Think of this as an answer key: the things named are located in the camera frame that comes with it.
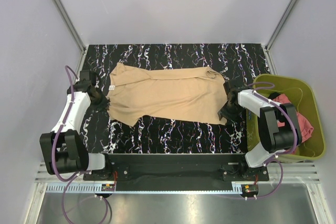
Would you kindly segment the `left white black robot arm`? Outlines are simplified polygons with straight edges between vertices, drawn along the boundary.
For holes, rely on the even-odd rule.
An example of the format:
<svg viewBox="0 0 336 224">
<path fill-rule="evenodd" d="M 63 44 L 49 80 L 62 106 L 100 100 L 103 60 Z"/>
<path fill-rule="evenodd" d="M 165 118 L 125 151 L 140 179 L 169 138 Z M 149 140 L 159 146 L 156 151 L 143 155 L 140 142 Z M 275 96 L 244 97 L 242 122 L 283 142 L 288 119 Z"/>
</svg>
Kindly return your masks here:
<svg viewBox="0 0 336 224">
<path fill-rule="evenodd" d="M 51 175 L 95 170 L 103 180 L 113 175 L 105 154 L 89 153 L 79 131 L 86 111 L 106 111 L 109 99 L 96 86 L 98 74 L 80 72 L 79 80 L 67 90 L 67 102 L 60 119 L 49 133 L 40 136 L 39 143 L 47 172 Z"/>
</svg>

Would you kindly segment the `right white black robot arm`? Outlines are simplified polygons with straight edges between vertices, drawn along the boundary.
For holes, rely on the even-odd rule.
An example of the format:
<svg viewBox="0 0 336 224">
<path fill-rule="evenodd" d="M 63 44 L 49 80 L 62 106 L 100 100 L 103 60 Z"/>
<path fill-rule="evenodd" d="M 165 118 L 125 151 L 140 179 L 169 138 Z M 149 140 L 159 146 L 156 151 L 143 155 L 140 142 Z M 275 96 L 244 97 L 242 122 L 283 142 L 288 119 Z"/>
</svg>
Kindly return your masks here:
<svg viewBox="0 0 336 224">
<path fill-rule="evenodd" d="M 278 156 L 294 152 L 302 142 L 295 106 L 275 102 L 258 93 L 274 87 L 270 82 L 255 82 L 246 86 L 240 86 L 234 80 L 224 83 L 227 100 L 218 117 L 225 119 L 226 124 L 237 121 L 244 111 L 257 117 L 259 143 L 238 162 L 237 173 L 244 180 L 252 179 Z"/>
</svg>

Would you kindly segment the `beige t shirt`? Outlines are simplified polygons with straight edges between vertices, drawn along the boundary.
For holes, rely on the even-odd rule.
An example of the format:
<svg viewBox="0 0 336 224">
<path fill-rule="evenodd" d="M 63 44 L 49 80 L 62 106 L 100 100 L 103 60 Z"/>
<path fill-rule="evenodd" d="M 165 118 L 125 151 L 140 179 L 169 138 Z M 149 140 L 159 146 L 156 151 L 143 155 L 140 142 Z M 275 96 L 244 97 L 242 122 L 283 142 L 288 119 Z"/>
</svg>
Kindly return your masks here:
<svg viewBox="0 0 336 224">
<path fill-rule="evenodd" d="M 148 115 L 225 125 L 223 76 L 211 67 L 145 70 L 118 63 L 110 73 L 109 116 L 128 126 Z"/>
</svg>

